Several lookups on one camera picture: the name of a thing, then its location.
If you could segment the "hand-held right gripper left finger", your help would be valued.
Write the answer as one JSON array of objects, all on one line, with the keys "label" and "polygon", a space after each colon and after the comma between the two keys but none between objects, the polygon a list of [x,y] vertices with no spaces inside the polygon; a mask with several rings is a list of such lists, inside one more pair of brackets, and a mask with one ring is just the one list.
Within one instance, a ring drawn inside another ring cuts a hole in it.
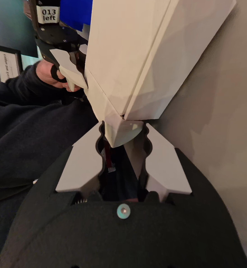
[{"label": "hand-held right gripper left finger", "polygon": [[104,122],[98,122],[72,146],[56,192],[91,193],[100,188],[99,175],[104,171],[104,160],[99,142],[104,136]]}]

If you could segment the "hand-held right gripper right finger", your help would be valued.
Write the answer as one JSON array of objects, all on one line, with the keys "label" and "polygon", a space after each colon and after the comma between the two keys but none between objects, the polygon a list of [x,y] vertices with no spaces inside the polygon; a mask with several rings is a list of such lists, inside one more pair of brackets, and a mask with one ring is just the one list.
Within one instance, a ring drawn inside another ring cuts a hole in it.
[{"label": "hand-held right gripper right finger", "polygon": [[158,193],[160,202],[165,202],[170,193],[191,194],[192,189],[175,147],[149,123],[146,127],[149,130],[147,138],[152,145],[152,150],[145,159],[148,173],[146,190]]}]

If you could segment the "blue plastic bin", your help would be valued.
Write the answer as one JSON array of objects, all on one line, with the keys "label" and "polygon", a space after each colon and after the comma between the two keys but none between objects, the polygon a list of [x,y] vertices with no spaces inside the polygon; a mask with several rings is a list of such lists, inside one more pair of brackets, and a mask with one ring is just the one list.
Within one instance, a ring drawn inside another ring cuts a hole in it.
[{"label": "blue plastic bin", "polygon": [[91,24],[92,0],[61,0],[60,21],[82,32],[84,25]]}]

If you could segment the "white cardboard box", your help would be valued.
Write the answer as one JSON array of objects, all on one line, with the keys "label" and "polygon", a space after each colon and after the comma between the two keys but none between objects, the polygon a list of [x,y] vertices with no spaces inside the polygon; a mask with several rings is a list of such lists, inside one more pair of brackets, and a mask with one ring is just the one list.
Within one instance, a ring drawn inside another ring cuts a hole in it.
[{"label": "white cardboard box", "polygon": [[236,1],[93,1],[85,94],[112,148],[159,119]]}]

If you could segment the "person's left hand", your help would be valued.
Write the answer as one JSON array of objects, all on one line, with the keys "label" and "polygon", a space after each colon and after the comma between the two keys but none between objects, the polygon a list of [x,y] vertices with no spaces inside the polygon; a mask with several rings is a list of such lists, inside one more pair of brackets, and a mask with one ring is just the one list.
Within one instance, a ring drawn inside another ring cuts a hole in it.
[{"label": "person's left hand", "polygon": [[53,64],[46,60],[41,60],[36,66],[36,75],[38,77],[38,88],[47,93],[59,92],[77,92],[81,89],[78,85],[74,85],[72,90],[67,82],[60,82],[54,79],[51,75]]}]

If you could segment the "person's dark clothing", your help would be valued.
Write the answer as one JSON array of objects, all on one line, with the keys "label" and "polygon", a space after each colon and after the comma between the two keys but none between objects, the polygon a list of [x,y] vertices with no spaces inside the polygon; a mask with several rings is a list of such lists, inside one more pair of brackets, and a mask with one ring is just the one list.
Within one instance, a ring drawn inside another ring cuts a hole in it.
[{"label": "person's dark clothing", "polygon": [[70,147],[98,121],[91,106],[56,101],[51,86],[0,84],[0,267],[142,267],[116,205],[134,198],[137,179],[124,147],[112,149],[97,202],[75,205],[75,193],[53,187]]}]

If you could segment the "black framed sign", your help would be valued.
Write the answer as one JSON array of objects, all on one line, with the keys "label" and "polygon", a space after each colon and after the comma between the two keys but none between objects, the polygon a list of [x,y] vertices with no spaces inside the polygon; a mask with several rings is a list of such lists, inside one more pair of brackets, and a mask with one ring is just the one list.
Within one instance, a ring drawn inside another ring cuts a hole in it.
[{"label": "black framed sign", "polygon": [[0,82],[15,78],[23,72],[21,52],[0,46]]}]

